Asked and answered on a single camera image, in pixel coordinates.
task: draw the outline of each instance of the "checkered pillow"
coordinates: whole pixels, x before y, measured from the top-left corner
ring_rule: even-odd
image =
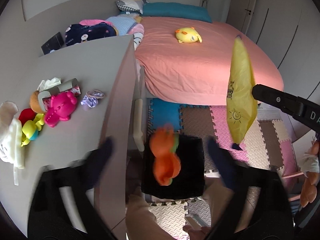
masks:
[[[119,10],[124,12],[140,12],[143,14],[143,5],[146,0],[120,0],[116,1]]]

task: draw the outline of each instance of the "yellow umbrella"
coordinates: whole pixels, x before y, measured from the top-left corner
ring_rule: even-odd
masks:
[[[227,123],[233,140],[232,148],[236,150],[242,150],[239,144],[257,116],[258,102],[251,94],[254,85],[248,51],[237,36],[232,51],[227,93]]]

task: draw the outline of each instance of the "door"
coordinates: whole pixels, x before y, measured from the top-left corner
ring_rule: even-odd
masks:
[[[227,23],[246,34],[256,0],[231,0]]]

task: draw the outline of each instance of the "beige foam mat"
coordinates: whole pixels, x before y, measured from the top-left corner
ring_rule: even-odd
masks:
[[[254,120],[247,131],[244,142],[248,153],[248,165],[269,170],[268,152],[257,120]]]
[[[165,202],[150,206],[150,211],[156,216],[157,224],[175,239],[186,239],[188,235],[182,230],[186,224],[184,216],[188,213],[185,201]]]
[[[279,142],[291,140],[289,138],[289,134],[287,129],[284,126],[284,122],[282,120],[272,120],[273,126],[276,129],[276,133],[278,135]]]

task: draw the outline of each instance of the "pink bed sheet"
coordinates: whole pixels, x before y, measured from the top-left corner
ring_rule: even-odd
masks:
[[[135,55],[145,67],[146,85],[156,97],[190,105],[226,105],[232,48],[241,34],[255,81],[283,90],[281,75],[269,57],[234,27],[171,17],[144,17],[143,42]],[[178,43],[175,30],[194,27],[202,43]]]

